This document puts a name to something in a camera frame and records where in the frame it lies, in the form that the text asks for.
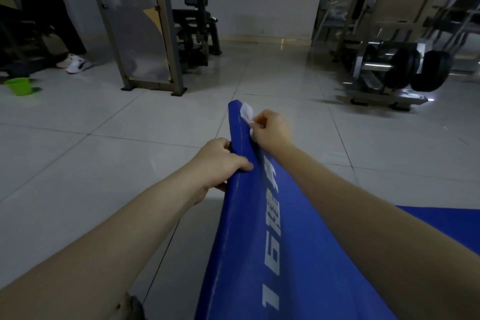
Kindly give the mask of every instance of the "tiled floor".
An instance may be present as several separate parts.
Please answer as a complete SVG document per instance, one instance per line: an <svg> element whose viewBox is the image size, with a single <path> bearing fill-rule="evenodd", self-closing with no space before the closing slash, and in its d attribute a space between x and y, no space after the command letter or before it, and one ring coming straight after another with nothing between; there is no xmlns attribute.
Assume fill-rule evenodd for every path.
<svg viewBox="0 0 480 320"><path fill-rule="evenodd" d="M43 90L0 86L0 287L229 137L227 104L270 108L294 141L395 204L480 209L480 84L451 79L410 113L346 103L348 76L304 46L224 43L184 77L182 98L120 91L116 65L37 73ZM191 319L222 207L212 190L180 220L131 292L150 319Z"/></svg>

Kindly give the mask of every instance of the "blue exercise mat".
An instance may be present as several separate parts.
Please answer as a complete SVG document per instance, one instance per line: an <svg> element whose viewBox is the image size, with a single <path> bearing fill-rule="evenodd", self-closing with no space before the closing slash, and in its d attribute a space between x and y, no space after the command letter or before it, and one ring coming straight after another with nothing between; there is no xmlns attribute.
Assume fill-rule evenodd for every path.
<svg viewBox="0 0 480 320"><path fill-rule="evenodd" d="M195 319L395 319L293 179L251 141L241 106L228 105L232 151L254 170L228 181ZM459 227L447 209L403 209L478 252L478 236L464 235L478 233L478 210L454 210L454 220L472 218Z"/></svg>

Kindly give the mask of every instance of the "forearm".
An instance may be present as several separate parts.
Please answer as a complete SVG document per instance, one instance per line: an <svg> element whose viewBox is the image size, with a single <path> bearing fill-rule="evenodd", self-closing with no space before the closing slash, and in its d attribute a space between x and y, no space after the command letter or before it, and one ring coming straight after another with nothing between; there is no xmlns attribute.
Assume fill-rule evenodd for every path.
<svg viewBox="0 0 480 320"><path fill-rule="evenodd" d="M397 316L473 318L479 313L475 253L294 146L272 153Z"/></svg>
<svg viewBox="0 0 480 320"><path fill-rule="evenodd" d="M184 166L0 290L1 319L104 319L202 189Z"/></svg>

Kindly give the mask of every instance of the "shoe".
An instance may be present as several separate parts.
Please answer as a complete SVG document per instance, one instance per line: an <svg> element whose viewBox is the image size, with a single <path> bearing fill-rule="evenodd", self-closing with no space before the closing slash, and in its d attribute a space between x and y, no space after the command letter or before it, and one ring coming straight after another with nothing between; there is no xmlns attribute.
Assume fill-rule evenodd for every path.
<svg viewBox="0 0 480 320"><path fill-rule="evenodd" d="M72 56L71 58L71 63L67 67L66 71L69 74L78 74L80 72L83 72L87 70L87 68L91 68L92 63L88 61L85 57L82 56Z"/></svg>
<svg viewBox="0 0 480 320"><path fill-rule="evenodd" d="M67 67L69 67L70 64L72 63L73 56L74 56L73 53L69 53L68 56L67 56L67 58L65 58L63 61L57 63L57 67L58 67L58 68L67 68Z"/></svg>

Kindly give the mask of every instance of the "white tissue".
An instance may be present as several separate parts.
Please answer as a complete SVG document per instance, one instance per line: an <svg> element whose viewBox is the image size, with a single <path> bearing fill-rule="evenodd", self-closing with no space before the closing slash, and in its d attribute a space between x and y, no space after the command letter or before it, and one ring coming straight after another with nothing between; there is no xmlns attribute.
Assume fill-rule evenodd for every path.
<svg viewBox="0 0 480 320"><path fill-rule="evenodd" d="M253 108L247 104L246 102L242 103L241 108L240 108L240 117L250 125L254 121L255 115L254 115L254 110ZM250 137L255 141L254 138L254 130L250 129Z"/></svg>

